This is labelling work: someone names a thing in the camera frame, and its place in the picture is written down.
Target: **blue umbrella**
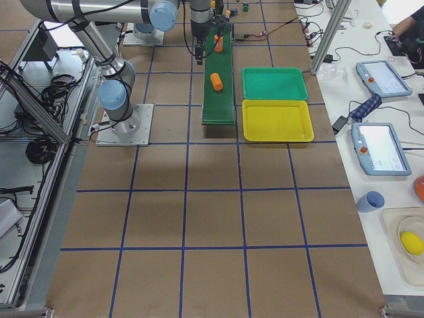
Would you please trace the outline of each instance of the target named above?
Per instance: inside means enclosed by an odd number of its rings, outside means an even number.
[[[356,109],[350,112],[349,117],[357,123],[362,122],[362,118],[371,113],[375,108],[382,104],[382,98],[378,94],[374,94],[365,102],[360,104]]]

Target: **screen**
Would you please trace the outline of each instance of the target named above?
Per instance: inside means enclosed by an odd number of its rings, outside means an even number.
[[[406,171],[389,126],[360,126],[374,170]]]
[[[383,93],[400,93],[407,91],[397,76],[384,62],[364,64],[366,71],[374,78],[374,82]]]

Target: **aluminum rail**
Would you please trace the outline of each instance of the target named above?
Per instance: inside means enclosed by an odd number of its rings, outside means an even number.
[[[327,54],[329,47],[336,35],[337,29],[340,26],[340,23],[345,16],[345,13],[350,5],[351,0],[338,0],[336,7],[333,10],[333,14],[327,24],[327,28],[325,29],[323,39],[318,46],[318,50],[315,53],[315,56],[312,60],[311,64],[311,74],[316,75],[319,66],[324,60],[325,55]]]

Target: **power adapter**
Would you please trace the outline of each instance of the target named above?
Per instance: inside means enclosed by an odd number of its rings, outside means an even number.
[[[346,125],[346,123],[347,118],[345,116],[340,116],[332,126],[334,135],[338,134],[339,131],[341,131],[342,128]]]
[[[333,55],[331,55],[331,54],[327,54],[325,57],[324,57],[324,60],[323,60],[323,62],[324,63],[331,63],[331,62],[333,62],[334,60],[333,60]]]

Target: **metal plate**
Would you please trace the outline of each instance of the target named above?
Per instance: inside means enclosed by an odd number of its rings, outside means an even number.
[[[134,28],[133,23],[128,24],[127,30]],[[151,38],[136,38],[133,33],[127,33],[124,37],[124,46],[163,46],[164,45],[165,32],[156,30],[156,34]]]
[[[117,135],[111,129],[99,132],[98,146],[148,146],[150,138],[150,128],[152,126],[153,104],[135,104],[134,110],[141,118],[140,128],[130,135]],[[103,114],[103,121],[108,121],[106,112]]]

